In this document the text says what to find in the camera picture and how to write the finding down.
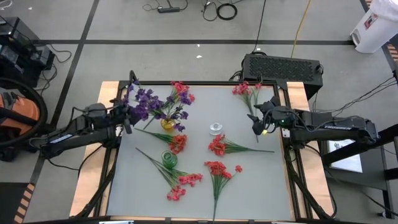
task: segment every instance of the gray tabletop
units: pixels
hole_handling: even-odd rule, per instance
[[[171,86],[144,86],[165,98]],[[205,161],[221,161],[228,171],[241,165],[243,172],[233,177],[223,189],[218,200],[216,218],[253,220],[291,220],[289,191],[283,167],[282,147],[279,133],[259,136],[259,142],[251,130],[252,121],[246,116],[248,109],[230,86],[191,86],[190,93],[196,97],[191,106],[184,134],[188,135],[187,146],[178,154],[176,169],[204,175],[195,187],[186,187],[187,194],[179,202],[168,201],[170,187],[154,165],[135,147],[152,158],[161,161],[160,155],[168,149],[161,140],[136,130],[123,134],[119,148],[116,174],[111,187],[107,215],[212,218],[213,186]],[[272,88],[263,87],[259,103],[274,95]],[[140,122],[143,128],[148,121]],[[223,125],[223,134],[242,146],[265,149],[269,152],[239,152],[218,157],[208,150],[213,139],[209,134],[210,124]],[[146,131],[165,133],[158,120]]]

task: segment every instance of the yellow vase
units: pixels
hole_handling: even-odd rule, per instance
[[[166,121],[165,119],[160,120],[160,125],[166,131],[173,131],[174,130],[174,120]]]

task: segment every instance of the white container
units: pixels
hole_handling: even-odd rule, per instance
[[[374,53],[396,34],[398,0],[373,0],[350,35],[358,52]]]

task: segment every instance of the wooden table frame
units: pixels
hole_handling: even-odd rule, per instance
[[[112,106],[109,102],[113,98],[117,97],[119,89],[124,86],[126,82],[103,82],[101,90],[98,97],[98,102],[104,104],[106,107]],[[201,85],[206,85],[206,83],[214,82],[200,82]],[[288,90],[274,91],[275,95],[280,97],[281,103],[287,101],[290,106],[295,109],[309,110],[308,101],[305,94],[303,83],[301,82],[288,82]],[[318,149],[316,142],[310,142],[311,146]],[[85,157],[93,152],[99,144],[92,144],[86,147]],[[298,156],[299,163],[294,162],[295,170],[300,174],[300,176],[305,177],[305,182],[307,184],[307,189],[311,192],[318,204],[327,212],[327,214],[333,213],[333,207],[331,206],[330,194],[328,191],[328,186],[326,182],[325,173],[323,171],[322,160],[311,150],[302,149],[296,156]],[[96,154],[92,155],[83,166],[80,177],[78,179],[75,196],[73,198],[72,207],[70,210],[70,216],[74,216],[79,213],[84,206],[90,201],[94,193],[97,191],[100,182],[104,179],[107,170],[112,168],[112,164],[116,158],[116,149],[101,149]],[[303,199],[303,195],[299,188],[290,182],[287,178],[287,185],[290,189],[290,214],[292,219],[301,218],[316,218],[316,214],[309,208],[309,205]],[[95,209],[90,213],[93,216],[95,213],[99,216],[106,215],[106,209],[108,206],[110,192],[110,184],[107,186],[101,201],[100,209]],[[164,217],[112,217],[114,220],[165,220]],[[197,219],[186,219],[186,218],[172,218],[175,221],[197,221]]]

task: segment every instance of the yellow cable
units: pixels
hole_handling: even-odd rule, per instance
[[[307,7],[305,8],[304,15],[303,15],[303,17],[301,18],[301,21],[300,21],[300,25],[298,25],[298,29],[297,29],[297,32],[296,32],[296,38],[294,39],[294,43],[293,43],[292,55],[290,56],[290,58],[293,58],[294,48],[296,48],[297,37],[299,36],[301,25],[303,24],[305,16],[307,15],[307,11],[308,11],[308,8],[310,7],[310,4],[311,4],[311,0],[308,0],[308,4],[307,4]]]

